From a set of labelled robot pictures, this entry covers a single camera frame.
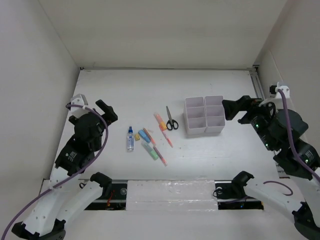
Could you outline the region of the red highlighter pen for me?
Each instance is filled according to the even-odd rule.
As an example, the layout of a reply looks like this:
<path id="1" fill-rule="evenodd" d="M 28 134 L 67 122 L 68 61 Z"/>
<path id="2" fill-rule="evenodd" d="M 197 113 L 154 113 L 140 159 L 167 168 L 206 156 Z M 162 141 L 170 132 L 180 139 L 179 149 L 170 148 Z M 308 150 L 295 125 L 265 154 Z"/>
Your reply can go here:
<path id="1" fill-rule="evenodd" d="M 163 134 L 164 138 L 166 139 L 166 141 L 170 145 L 170 147 L 173 148 L 173 144 L 172 144 L 171 140 L 169 139 L 169 137 L 167 136 L 167 134 L 165 133 L 165 130 L 162 128 L 161 125 L 159 125 L 159 128 L 160 128 L 161 133 Z"/>

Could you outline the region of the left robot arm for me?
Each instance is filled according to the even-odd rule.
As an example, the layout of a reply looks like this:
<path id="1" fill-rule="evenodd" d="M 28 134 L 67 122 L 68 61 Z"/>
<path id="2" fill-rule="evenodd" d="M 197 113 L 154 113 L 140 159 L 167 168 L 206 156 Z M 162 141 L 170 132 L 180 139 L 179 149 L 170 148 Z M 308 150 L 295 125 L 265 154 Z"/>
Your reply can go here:
<path id="1" fill-rule="evenodd" d="M 74 134 L 60 151 L 51 172 L 47 190 L 26 205 L 35 204 L 30 215 L 17 222 L 15 216 L 7 230 L 24 240 L 62 240 L 66 229 L 94 200 L 107 198 L 112 192 L 112 179 L 101 172 L 93 174 L 71 199 L 81 174 L 98 158 L 108 140 L 108 127 L 118 120 L 111 106 L 101 99 L 95 103 L 102 111 L 88 107 L 82 94 L 73 97 L 66 108 Z"/>

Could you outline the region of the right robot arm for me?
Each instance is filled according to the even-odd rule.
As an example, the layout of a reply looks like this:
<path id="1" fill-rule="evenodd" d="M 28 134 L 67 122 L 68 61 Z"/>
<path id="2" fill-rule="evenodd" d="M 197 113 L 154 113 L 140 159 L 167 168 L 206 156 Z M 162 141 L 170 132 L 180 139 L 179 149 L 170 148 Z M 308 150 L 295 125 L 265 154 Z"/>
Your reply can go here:
<path id="1" fill-rule="evenodd" d="M 309 128 L 293 110 L 277 109 L 273 102 L 263 103 L 261 98 L 248 95 L 238 100 L 222 100 L 226 120 L 239 112 L 241 125 L 250 124 L 268 151 L 276 152 L 274 161 L 292 179 L 303 195 L 297 201 L 272 190 L 252 174 L 241 171 L 227 185 L 229 193 L 222 198 L 251 197 L 268 204 L 286 216 L 295 229 L 308 240 L 320 238 L 320 156 L 317 150 L 301 139 Z"/>

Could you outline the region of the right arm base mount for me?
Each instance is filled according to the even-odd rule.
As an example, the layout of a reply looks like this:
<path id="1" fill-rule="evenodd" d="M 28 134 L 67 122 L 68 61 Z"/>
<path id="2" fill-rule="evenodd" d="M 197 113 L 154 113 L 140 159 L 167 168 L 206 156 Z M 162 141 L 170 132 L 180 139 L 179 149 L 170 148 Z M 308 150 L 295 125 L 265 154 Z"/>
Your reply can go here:
<path id="1" fill-rule="evenodd" d="M 212 196 L 217 200 L 218 210 L 264 210 L 261 201 L 246 195 L 244 187 L 254 176 L 241 171 L 232 180 L 218 180 Z"/>

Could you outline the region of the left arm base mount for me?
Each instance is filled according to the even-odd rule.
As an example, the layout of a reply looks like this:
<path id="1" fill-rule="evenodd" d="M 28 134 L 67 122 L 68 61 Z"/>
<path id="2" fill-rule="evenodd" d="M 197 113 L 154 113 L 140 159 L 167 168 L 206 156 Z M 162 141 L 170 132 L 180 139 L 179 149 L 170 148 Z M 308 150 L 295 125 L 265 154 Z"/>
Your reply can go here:
<path id="1" fill-rule="evenodd" d="M 83 189 L 88 181 L 98 180 L 103 183 L 102 195 L 90 203 L 86 211 L 124 211 L 126 209 L 128 181 L 112 180 L 101 172 L 93 174 L 90 179 L 83 179 L 79 183 L 79 188 Z"/>

